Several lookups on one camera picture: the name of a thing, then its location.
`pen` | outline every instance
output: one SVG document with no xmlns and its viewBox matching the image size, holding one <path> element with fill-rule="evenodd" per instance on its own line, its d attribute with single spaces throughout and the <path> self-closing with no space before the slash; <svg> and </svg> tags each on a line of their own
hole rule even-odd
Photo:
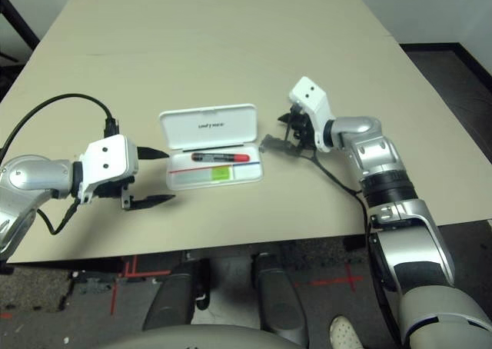
<svg viewBox="0 0 492 349">
<path fill-rule="evenodd" d="M 193 153 L 191 160 L 196 162 L 249 162 L 249 155 L 225 153 Z"/>
</svg>

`table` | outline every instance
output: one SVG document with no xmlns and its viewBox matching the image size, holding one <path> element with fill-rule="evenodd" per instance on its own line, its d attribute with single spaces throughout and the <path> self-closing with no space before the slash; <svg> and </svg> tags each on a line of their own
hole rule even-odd
<svg viewBox="0 0 492 349">
<path fill-rule="evenodd" d="M 107 104 L 137 145 L 168 150 L 161 111 L 239 103 L 257 105 L 260 141 L 284 132 L 277 117 L 302 75 L 328 92 L 336 115 L 379 117 L 438 224 L 492 216 L 492 166 L 361 0 L 70 0 L 0 104 L 0 138 L 46 98 L 81 92 Z M 76 160 L 101 138 L 103 118 L 85 101 L 57 102 L 26 125 L 8 158 Z M 143 211 L 96 199 L 57 236 L 37 219 L 10 262 L 363 231 L 357 203 L 312 163 L 262 158 L 258 183 L 179 191 Z M 322 161 L 356 186 L 342 155 Z M 169 192 L 165 161 L 141 161 L 131 190 Z M 70 202 L 42 209 L 58 223 Z"/>
</svg>

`case lid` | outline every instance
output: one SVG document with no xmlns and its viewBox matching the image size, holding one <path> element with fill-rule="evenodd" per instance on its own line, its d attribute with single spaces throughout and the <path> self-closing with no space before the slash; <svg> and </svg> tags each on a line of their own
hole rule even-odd
<svg viewBox="0 0 492 349">
<path fill-rule="evenodd" d="M 159 120 L 170 149 L 240 145 L 258 135 L 258 114 L 251 104 L 165 111 Z"/>
</svg>

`red marker cap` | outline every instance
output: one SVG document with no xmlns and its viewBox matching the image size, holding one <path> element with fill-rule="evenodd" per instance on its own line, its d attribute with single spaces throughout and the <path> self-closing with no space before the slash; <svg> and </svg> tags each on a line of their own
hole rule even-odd
<svg viewBox="0 0 492 349">
<path fill-rule="evenodd" d="M 249 162 L 249 155 L 234 155 L 234 162 Z"/>
</svg>

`silver robot arm segment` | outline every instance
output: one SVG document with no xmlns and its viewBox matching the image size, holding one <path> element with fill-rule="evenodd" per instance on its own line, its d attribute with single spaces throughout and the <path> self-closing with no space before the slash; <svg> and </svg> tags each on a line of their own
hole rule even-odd
<svg viewBox="0 0 492 349">
<path fill-rule="evenodd" d="M 303 77 L 289 94 L 309 115 L 314 145 L 344 152 L 361 185 L 377 278 L 400 297 L 401 343 L 413 348 L 492 347 L 492 322 L 454 288 L 454 263 L 393 142 L 372 117 L 335 118 L 326 93 Z"/>
<path fill-rule="evenodd" d="M 92 142 L 73 164 L 37 155 L 8 161 L 0 169 L 0 261 L 14 253 L 46 201 L 71 194 L 88 204 L 100 185 L 118 184 L 137 171 L 137 147 L 124 135 Z"/>
</svg>

